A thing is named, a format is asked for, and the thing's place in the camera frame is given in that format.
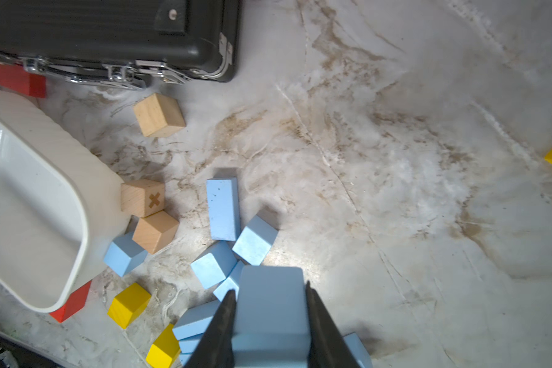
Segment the long speckled blue block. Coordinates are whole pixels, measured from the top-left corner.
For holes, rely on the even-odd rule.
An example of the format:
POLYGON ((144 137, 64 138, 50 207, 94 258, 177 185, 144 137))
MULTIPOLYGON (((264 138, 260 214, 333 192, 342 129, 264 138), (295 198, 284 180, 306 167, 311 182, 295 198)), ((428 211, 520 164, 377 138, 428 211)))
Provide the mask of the long speckled blue block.
POLYGON ((241 232, 237 179, 208 179, 206 192, 211 238, 235 242, 241 232))

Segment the blue long block stack bottom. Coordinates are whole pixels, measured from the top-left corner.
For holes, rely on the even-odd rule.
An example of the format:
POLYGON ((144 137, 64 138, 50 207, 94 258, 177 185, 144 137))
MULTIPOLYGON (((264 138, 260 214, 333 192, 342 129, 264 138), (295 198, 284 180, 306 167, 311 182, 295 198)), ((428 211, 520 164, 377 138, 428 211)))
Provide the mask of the blue long block stack bottom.
POLYGON ((192 354, 180 354, 179 355, 179 361, 181 363, 182 366, 185 366, 188 361, 190 360, 192 354))

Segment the blue flat block right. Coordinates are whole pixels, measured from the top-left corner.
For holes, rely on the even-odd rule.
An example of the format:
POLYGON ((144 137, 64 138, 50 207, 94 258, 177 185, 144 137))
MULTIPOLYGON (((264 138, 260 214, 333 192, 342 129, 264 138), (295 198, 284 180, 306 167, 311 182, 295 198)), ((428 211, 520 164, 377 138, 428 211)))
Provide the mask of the blue flat block right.
POLYGON ((343 340, 361 368, 374 367, 368 351, 356 333, 346 335, 343 340))

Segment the blue long block stack top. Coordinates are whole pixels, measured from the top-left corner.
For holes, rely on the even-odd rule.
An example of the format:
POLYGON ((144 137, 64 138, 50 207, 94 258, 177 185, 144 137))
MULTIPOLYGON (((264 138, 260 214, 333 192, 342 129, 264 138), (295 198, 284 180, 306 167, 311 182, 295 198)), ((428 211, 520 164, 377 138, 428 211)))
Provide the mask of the blue long block stack top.
POLYGON ((221 302, 218 300, 188 309, 173 328, 177 340, 204 334, 221 302))

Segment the blue cube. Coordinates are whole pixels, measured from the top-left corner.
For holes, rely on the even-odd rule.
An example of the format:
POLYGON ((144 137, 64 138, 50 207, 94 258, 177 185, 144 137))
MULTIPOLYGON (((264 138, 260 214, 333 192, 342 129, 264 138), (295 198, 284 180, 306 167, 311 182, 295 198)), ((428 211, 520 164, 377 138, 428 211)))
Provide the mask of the blue cube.
POLYGON ((250 265, 259 266, 271 250, 278 230, 255 216, 243 229, 233 246, 233 251, 250 265))
POLYGON ((216 296, 219 301, 223 301, 226 294, 231 290, 234 290, 236 292, 236 297, 238 297, 239 284, 244 267, 245 264, 242 261, 239 261, 228 277, 213 291, 214 296, 216 296))
POLYGON ((104 263, 118 276, 124 277, 141 265, 148 252, 133 240, 133 232, 119 236, 111 242, 104 263))
POLYGON ((191 269, 204 289, 223 282, 237 264, 228 242, 219 241, 208 247, 191 263, 191 269))

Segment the black ribbed carrying case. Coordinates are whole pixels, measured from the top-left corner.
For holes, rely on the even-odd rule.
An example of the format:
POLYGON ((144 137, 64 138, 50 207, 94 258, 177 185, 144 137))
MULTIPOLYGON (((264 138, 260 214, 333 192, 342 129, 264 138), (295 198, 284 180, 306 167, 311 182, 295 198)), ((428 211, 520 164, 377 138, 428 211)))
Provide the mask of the black ribbed carrying case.
POLYGON ((0 64, 127 90, 225 83, 240 12, 238 1, 0 1, 0 64))

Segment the yellow cube lower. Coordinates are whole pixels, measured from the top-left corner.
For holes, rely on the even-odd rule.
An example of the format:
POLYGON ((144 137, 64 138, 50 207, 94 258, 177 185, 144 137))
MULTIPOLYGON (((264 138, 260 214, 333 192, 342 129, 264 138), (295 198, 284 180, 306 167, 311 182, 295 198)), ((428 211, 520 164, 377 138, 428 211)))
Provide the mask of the yellow cube lower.
POLYGON ((153 342, 146 357, 146 362, 152 368, 171 368, 181 353, 173 328, 174 325, 169 324, 153 342))

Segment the white plastic tub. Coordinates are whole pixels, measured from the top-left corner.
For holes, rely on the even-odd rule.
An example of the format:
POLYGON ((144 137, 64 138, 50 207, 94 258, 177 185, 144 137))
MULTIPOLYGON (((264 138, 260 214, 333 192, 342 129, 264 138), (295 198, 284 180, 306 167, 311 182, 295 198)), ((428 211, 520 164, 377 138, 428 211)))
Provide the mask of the white plastic tub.
POLYGON ((104 271, 122 179, 23 96, 0 90, 0 284, 38 313, 104 271))

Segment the plain wood cube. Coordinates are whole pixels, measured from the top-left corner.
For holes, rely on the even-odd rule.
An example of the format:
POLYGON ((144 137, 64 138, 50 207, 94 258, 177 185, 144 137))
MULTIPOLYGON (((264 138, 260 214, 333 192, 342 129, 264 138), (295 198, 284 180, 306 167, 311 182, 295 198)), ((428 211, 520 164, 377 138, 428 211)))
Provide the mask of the plain wood cube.
POLYGON ((133 233, 133 241, 154 255, 176 236, 179 221, 165 211, 141 218, 133 233))

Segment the yellow cube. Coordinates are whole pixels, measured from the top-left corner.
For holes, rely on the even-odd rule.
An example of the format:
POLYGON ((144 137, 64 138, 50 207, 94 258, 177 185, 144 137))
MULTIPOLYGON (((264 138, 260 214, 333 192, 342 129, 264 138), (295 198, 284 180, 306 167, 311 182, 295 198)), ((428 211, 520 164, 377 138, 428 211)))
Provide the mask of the yellow cube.
POLYGON ((146 357, 146 362, 152 368, 171 368, 181 353, 173 328, 174 325, 169 324, 153 342, 146 357))
POLYGON ((151 297, 145 288, 133 283, 112 300, 107 315, 126 330, 146 310, 151 297))

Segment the blue cube isolated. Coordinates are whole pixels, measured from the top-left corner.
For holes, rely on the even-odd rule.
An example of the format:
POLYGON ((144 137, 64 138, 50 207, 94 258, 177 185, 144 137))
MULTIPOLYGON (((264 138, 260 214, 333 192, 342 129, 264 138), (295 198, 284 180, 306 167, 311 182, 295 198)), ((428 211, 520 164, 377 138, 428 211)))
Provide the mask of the blue cube isolated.
POLYGON ((307 367, 311 331, 303 271, 245 266, 232 350, 236 367, 307 367))

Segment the red block behind tub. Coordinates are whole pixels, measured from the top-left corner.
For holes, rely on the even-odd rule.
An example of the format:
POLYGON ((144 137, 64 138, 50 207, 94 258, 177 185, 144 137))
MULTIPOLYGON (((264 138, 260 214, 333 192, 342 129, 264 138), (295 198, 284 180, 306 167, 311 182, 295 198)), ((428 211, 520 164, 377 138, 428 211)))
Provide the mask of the red block behind tub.
POLYGON ((46 78, 19 65, 0 64, 0 86, 33 98, 46 98, 46 78))

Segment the wood cube with cross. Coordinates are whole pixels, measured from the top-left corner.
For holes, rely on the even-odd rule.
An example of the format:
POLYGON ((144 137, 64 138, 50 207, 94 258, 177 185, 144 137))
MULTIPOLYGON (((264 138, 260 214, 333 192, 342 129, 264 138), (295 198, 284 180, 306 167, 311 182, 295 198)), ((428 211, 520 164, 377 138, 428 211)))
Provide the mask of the wood cube with cross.
POLYGON ((139 179, 121 184, 121 210, 144 218, 165 209, 165 189, 162 182, 139 179))

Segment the yellow cube left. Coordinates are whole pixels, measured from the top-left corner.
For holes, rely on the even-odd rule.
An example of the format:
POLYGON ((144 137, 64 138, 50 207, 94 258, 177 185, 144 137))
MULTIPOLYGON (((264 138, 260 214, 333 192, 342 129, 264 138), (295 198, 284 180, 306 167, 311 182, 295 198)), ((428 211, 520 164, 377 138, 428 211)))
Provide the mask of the yellow cube left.
POLYGON ((107 315, 126 330, 146 310, 151 297, 145 288, 133 283, 112 300, 107 315))

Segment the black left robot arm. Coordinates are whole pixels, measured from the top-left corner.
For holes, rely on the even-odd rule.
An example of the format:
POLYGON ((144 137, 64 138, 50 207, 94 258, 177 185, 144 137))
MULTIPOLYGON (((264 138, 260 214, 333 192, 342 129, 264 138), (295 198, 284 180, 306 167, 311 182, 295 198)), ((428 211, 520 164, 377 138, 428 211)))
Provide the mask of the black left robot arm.
POLYGON ((58 365, 47 357, 0 336, 0 368, 8 367, 54 368, 58 365))

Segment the red block near orange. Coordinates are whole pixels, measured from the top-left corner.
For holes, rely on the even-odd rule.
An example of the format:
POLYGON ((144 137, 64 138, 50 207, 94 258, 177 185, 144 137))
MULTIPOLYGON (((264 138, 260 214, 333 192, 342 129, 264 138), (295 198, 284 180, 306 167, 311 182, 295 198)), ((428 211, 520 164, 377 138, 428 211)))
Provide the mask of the red block near orange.
POLYGON ((90 287, 91 281, 71 293, 66 303, 58 310, 50 313, 50 316, 61 324, 76 314, 85 306, 90 287))

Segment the wood cube near case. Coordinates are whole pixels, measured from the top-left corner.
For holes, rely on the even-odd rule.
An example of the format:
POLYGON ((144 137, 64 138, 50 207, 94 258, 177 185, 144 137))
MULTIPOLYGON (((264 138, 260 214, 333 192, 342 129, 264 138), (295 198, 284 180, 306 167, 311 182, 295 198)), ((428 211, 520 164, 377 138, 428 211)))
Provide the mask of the wood cube near case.
POLYGON ((162 94, 134 104, 133 112, 145 137, 166 138, 186 127, 178 101, 162 94))

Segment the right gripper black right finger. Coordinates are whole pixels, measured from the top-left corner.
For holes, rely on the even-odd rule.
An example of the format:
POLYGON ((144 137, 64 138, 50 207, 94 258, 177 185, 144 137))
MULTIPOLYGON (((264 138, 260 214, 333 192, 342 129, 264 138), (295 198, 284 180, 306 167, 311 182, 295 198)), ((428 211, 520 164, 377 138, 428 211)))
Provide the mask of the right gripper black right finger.
POLYGON ((311 287, 310 282, 306 283, 306 299, 311 329, 308 367, 359 368, 359 364, 344 342, 333 318, 317 291, 311 287))

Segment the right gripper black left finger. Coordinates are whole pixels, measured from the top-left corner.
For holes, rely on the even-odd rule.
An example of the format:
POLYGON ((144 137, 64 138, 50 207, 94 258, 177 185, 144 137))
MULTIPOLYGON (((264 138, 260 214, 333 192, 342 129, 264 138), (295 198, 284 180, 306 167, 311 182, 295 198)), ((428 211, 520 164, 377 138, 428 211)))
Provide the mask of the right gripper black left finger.
POLYGON ((233 368, 233 327, 236 318, 236 292, 228 291, 185 368, 233 368))

